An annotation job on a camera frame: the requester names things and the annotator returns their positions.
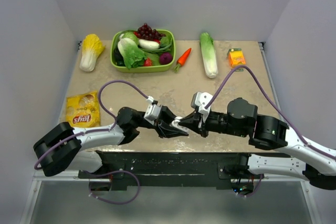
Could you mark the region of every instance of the carrot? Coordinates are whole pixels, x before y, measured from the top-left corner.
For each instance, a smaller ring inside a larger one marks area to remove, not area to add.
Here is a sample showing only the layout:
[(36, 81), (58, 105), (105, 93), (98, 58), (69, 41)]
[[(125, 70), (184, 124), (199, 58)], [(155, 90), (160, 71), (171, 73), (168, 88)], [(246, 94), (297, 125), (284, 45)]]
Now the carrot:
[(182, 54), (181, 57), (179, 57), (179, 59), (176, 62), (176, 66), (174, 68), (175, 73), (177, 73), (180, 67), (185, 64), (190, 52), (191, 52), (191, 48), (189, 48), (186, 52), (184, 52), (184, 54)]

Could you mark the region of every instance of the green bowl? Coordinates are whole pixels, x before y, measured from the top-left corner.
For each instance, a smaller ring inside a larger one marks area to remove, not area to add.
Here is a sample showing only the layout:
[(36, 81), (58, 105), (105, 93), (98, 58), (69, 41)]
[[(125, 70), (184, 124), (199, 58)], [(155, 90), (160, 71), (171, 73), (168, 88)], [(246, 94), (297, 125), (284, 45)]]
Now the green bowl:
[(114, 66), (118, 71), (123, 72), (123, 73), (154, 73), (154, 72), (163, 72), (163, 71), (169, 70), (170, 67), (172, 66), (172, 64), (175, 61), (175, 54), (176, 54), (175, 38), (174, 38), (174, 35), (168, 30), (161, 30), (161, 29), (157, 29), (157, 30), (160, 34), (170, 35), (173, 39), (172, 47), (171, 47), (171, 50), (170, 50), (170, 53), (173, 56), (172, 62), (170, 62), (169, 64), (166, 64), (166, 65), (150, 66), (150, 67), (137, 67), (137, 68), (131, 68), (131, 69), (128, 69), (127, 67), (117, 66), (117, 64), (115, 63), (116, 61), (115, 61), (115, 58), (114, 58), (113, 51), (118, 44), (119, 35), (121, 33), (121, 31), (120, 31), (114, 36), (113, 41), (112, 41), (112, 45), (111, 45), (111, 52), (110, 52), (111, 58), (110, 59), (111, 59), (112, 66)]

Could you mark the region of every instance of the green vegetable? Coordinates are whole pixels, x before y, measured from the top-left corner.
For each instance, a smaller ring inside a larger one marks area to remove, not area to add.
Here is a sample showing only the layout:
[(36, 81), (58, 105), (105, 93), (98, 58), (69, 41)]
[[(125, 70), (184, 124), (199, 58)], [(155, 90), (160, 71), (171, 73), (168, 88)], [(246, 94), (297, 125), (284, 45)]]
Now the green vegetable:
[(123, 39), (125, 39), (125, 38), (129, 38), (129, 39), (133, 40), (133, 41), (136, 43), (137, 46), (139, 45), (139, 39), (138, 39), (137, 36), (136, 36), (133, 32), (131, 32), (131, 31), (128, 31), (128, 32), (124, 33), (123, 36), (122, 36), (122, 38), (123, 38)]
[(153, 66), (159, 66), (160, 65), (160, 61), (159, 61), (159, 55), (157, 54), (151, 54), (150, 52), (145, 52), (146, 57), (150, 58), (152, 61), (152, 65)]
[(151, 53), (154, 53), (154, 54), (157, 53), (157, 52), (168, 52), (168, 51), (170, 51), (170, 47), (171, 47), (172, 43), (173, 42), (171, 41), (168, 46), (163, 47), (163, 48), (159, 48), (159, 49), (152, 49), (152, 50), (150, 50), (150, 49), (144, 49), (144, 48), (142, 48), (141, 50), (143, 50), (145, 52), (151, 52)]
[(218, 68), (214, 40), (208, 33), (202, 33), (199, 38), (199, 43), (202, 51), (205, 73), (209, 78), (215, 78), (218, 74)]
[(169, 46), (171, 44), (171, 41), (172, 41), (171, 36), (162, 37), (160, 40), (160, 47)]
[(125, 66), (130, 68), (137, 68), (144, 64), (147, 59), (145, 52), (139, 49), (136, 43), (130, 38), (122, 38), (118, 42), (118, 50), (124, 58)]

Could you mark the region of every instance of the gray wall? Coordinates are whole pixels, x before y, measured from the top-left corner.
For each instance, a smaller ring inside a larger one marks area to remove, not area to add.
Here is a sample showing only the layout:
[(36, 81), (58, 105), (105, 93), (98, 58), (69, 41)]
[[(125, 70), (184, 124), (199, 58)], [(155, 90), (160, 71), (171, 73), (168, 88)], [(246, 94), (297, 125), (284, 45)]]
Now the gray wall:
[(75, 40), (56, 0), (0, 0), (0, 223), (18, 223), (33, 144), (56, 123)]
[(102, 39), (147, 22), (177, 39), (198, 39), (205, 29), (215, 39), (265, 41), (289, 0), (57, 0), (77, 39)]
[[(302, 133), (336, 148), (336, 0), (290, 0), (266, 42), (282, 110)], [(336, 219), (336, 192), (314, 189), (324, 223)]]

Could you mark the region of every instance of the table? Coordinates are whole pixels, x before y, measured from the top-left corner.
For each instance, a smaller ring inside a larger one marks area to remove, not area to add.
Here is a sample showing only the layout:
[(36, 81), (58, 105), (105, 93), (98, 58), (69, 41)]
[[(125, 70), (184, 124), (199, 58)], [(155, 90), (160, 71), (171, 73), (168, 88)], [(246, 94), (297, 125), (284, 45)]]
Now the table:
[[(179, 73), (169, 70), (158, 73), (121, 73), (110, 63), (110, 40), (104, 40), (104, 52), (97, 60), (93, 72), (83, 72), (79, 69), (81, 51), (72, 73), (67, 97), (82, 94), (100, 87), (115, 79), (130, 81), (140, 88), (145, 94), (151, 95), (159, 104), (168, 106), (177, 116), (186, 116), (193, 111), (190, 107), (193, 94), (197, 91), (214, 94), (222, 80), (229, 73), (227, 61), (229, 48), (243, 50), (247, 66), (251, 68), (266, 93), (274, 101), (267, 71), (264, 65), (258, 42), (256, 41), (215, 41), (217, 54), (218, 76), (210, 79), (205, 75), (199, 41), (176, 41), (176, 58), (188, 48), (192, 52), (187, 63)], [(264, 98), (252, 77), (247, 71), (236, 72), (229, 79), (218, 98), (212, 105), (212, 110), (226, 112), (227, 104), (238, 97), (242, 97), (250, 104), (258, 106), (258, 113), (278, 117), (277, 112)], [(117, 114), (123, 106), (145, 111), (147, 103), (130, 86), (115, 83), (105, 88), (102, 101), (110, 111)], [(101, 125), (113, 123), (113, 118), (102, 109)], [(65, 106), (60, 116), (60, 121), (65, 120)], [(120, 146), (101, 146), (91, 150), (100, 151), (125, 151), (125, 152), (261, 152), (248, 145), (248, 138), (229, 136), (224, 134), (209, 133), (203, 138), (194, 132), (188, 137), (161, 139), (154, 130), (138, 128), (140, 135), (133, 142)]]

